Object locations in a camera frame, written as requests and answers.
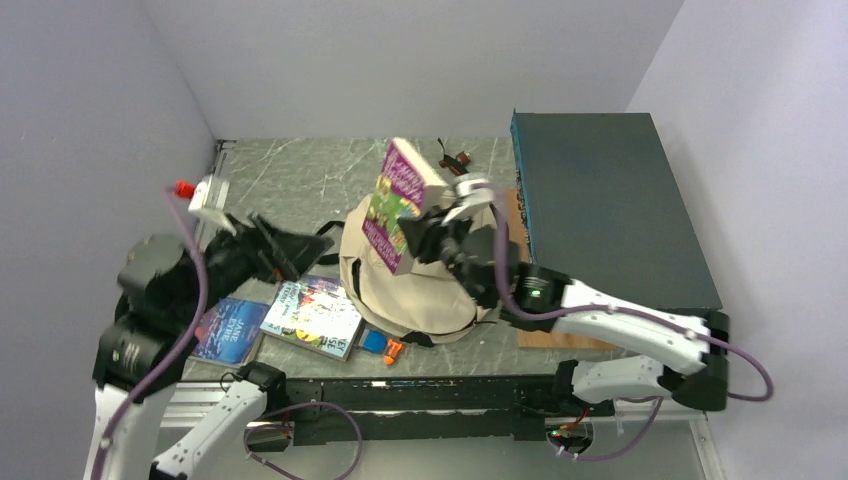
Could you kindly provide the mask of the purple green paperback book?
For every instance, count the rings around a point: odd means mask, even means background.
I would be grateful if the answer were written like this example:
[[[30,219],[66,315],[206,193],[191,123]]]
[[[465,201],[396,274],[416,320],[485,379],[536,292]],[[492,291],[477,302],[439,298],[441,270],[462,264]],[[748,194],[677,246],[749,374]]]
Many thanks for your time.
[[[362,230],[377,257],[392,274],[405,274],[413,257],[400,227],[437,206],[448,183],[407,139],[391,140],[375,190],[367,203]]]

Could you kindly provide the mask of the beige canvas backpack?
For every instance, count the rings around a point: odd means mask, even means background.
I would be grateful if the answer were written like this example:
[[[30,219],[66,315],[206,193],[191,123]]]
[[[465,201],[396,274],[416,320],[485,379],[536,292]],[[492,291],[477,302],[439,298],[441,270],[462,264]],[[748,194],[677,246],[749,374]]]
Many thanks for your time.
[[[341,284],[364,320],[406,343],[433,347],[456,342],[493,317],[500,306],[498,294],[473,297],[441,260],[416,260],[406,273],[392,273],[363,232],[371,200],[366,195],[348,213],[339,251],[318,261],[338,268]]]

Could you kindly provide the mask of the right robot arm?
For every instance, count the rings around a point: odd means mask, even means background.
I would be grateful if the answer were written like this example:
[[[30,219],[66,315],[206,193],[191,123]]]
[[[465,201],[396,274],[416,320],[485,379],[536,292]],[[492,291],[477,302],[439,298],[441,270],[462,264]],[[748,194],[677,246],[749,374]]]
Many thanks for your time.
[[[480,307],[500,307],[501,318],[524,331],[586,336],[633,352],[605,362],[567,361],[551,388],[557,411],[574,415],[613,398],[669,397],[706,412],[729,398],[726,344],[730,319],[716,310],[663,312],[600,292],[568,275],[522,262],[512,242],[494,227],[472,229],[468,220],[445,223],[432,212],[398,225],[412,256],[441,262]]]

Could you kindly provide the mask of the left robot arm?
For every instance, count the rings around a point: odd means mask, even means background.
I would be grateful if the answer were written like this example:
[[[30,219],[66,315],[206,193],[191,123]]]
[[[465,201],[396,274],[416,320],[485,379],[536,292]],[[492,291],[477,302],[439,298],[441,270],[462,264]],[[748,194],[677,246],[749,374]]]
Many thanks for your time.
[[[233,220],[205,246],[192,234],[155,234],[135,244],[117,277],[121,294],[114,321],[98,342],[86,477],[187,479],[249,422],[279,417],[289,403],[286,376],[252,361],[171,450],[156,450],[204,314],[250,280],[276,284],[301,278],[332,245],[324,232],[284,231],[258,214]]]

